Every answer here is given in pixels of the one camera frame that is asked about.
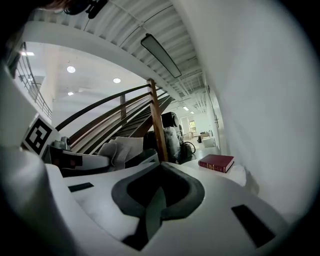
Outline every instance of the ceiling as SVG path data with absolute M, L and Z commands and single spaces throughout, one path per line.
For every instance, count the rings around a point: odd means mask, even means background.
M 68 97 L 68 92 L 88 90 L 107 97 L 146 84 L 143 78 L 125 68 L 86 52 L 38 42 L 27 42 L 26 48 L 34 53 L 29 56 L 33 75 L 55 77 L 55 100 Z M 73 66 L 75 72 L 69 73 L 68 66 Z M 114 83 L 114 78 L 120 78 L 121 82 Z
M 121 53 L 125 52 L 127 55 L 136 58 L 139 61 L 139 65 L 143 64 L 143 68 L 156 73 L 158 76 L 155 81 L 159 85 L 165 85 L 166 87 L 162 87 L 177 100 L 182 100 L 183 97 L 190 97 L 194 91 L 199 91 L 199 89 L 204 92 L 202 69 L 193 43 L 180 16 L 169 0 L 109 0 L 96 18 L 90 20 L 85 12 L 70 16 L 63 12 L 36 10 L 29 17 L 29 23 L 55 24 L 61 27 L 60 30 L 62 30 L 62 27 L 68 27 L 72 29 L 70 30 L 72 33 L 85 33 L 88 37 L 99 38 L 105 44 L 117 47 L 121 50 Z M 152 34 L 169 53 L 180 69 L 181 77 L 174 78 L 141 45 L 140 42 L 147 33 Z M 60 50 L 61 53 L 65 54 L 65 56 L 61 54 L 63 59 L 59 66 L 61 72 L 63 72 L 66 68 L 66 61 L 71 59 L 71 55 L 74 52 L 70 49 Z M 88 61 L 88 63 L 93 58 L 92 56 L 86 56 L 85 53 L 76 52 L 75 54 L 79 55 L 79 59 L 85 62 Z M 106 75 L 106 78 L 108 77 L 107 74 L 101 74 L 102 68 L 98 69 L 99 71 L 95 71 L 93 74 L 98 73 L 102 77 L 103 75 Z M 88 69 L 82 69 L 80 65 L 77 70 L 80 73 Z M 81 75 L 78 78 L 79 80 L 74 79 L 67 86 L 73 89 L 78 82 L 86 84 L 87 77 L 86 74 Z M 60 81 L 61 84 L 66 85 L 68 78 L 68 74 L 65 74 L 62 77 L 63 80 Z

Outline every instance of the book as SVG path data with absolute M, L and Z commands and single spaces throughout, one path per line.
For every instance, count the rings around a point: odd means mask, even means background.
M 221 173 L 226 173 L 234 162 L 233 156 L 208 154 L 198 161 L 198 165 Z

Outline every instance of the fluorescent light fixture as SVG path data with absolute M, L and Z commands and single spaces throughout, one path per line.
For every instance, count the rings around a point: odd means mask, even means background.
M 69 73 L 74 73 L 74 72 L 76 72 L 76 69 L 75 69 L 74 66 L 68 66 L 68 67 L 66 68 L 66 70 L 67 70 Z
M 113 79 L 113 82 L 116 83 L 116 84 L 119 84 L 121 82 L 121 79 L 120 78 L 115 78 L 115 79 Z
M 146 34 L 145 38 L 141 40 L 141 45 L 160 61 L 174 78 L 181 76 L 177 65 L 152 34 Z

